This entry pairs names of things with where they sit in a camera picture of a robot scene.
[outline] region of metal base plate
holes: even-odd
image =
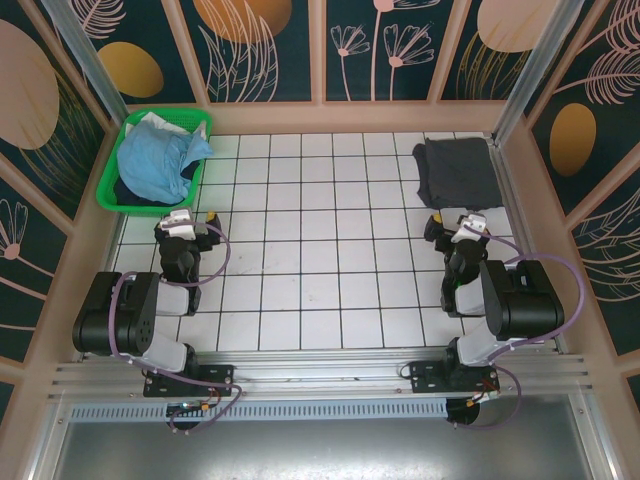
[[[441,360],[409,364],[413,393],[477,392],[500,389],[498,376],[492,367],[458,366],[446,374]]]
[[[233,365],[200,365],[197,380],[211,383],[233,383]],[[231,395],[230,388],[216,388],[221,397]],[[209,397],[208,387],[190,385],[164,375],[147,372],[143,396],[146,398]]]

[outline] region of white tile floor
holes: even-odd
[[[442,255],[422,238],[434,211],[416,194],[411,152],[425,136],[454,138],[212,137],[195,207],[199,219],[219,213],[231,261],[202,288],[198,314],[162,317],[160,330],[198,351],[441,346],[470,331],[477,319],[439,308]],[[441,212],[449,226],[461,213]],[[493,233],[511,239],[503,208],[483,213]],[[127,219],[115,270],[161,271],[156,221]],[[513,256],[498,242],[488,250],[490,258]],[[223,258],[224,246],[203,254],[202,274]]]

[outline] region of orange circle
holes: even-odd
[[[275,37],[284,30],[291,18],[291,0],[246,0],[246,3],[253,15],[247,12],[245,0],[193,1],[202,21],[216,35],[231,42],[255,43],[263,40],[260,18]]]

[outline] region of folded towel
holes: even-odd
[[[140,122],[118,149],[118,170],[127,188],[148,200],[175,205],[189,193],[191,180],[180,173],[213,155],[199,134],[178,134]]]

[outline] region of green basket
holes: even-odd
[[[104,172],[98,183],[98,189],[96,191],[96,199],[102,208],[112,210],[114,212],[128,213],[129,215],[135,215],[139,217],[152,217],[161,216],[169,213],[171,210],[177,207],[191,207],[196,198],[196,192],[198,185],[200,185],[200,178],[202,177],[202,170],[204,169],[204,162],[200,162],[200,166],[196,169],[193,179],[191,181],[191,187],[189,188],[189,194],[187,197],[177,205],[167,207],[144,207],[139,205],[118,205],[116,195],[113,193],[113,187],[119,177],[118,172],[118,148],[124,140],[124,132],[127,124],[137,125],[142,117],[147,113],[153,112],[159,117],[163,118],[167,122],[178,125],[189,132],[194,132],[200,123],[204,120],[207,122],[206,134],[207,137],[211,135],[211,127],[213,121],[211,116],[198,110],[196,108],[145,108],[132,113],[127,117],[120,129],[116,144],[109,155],[107,165],[104,167]]]

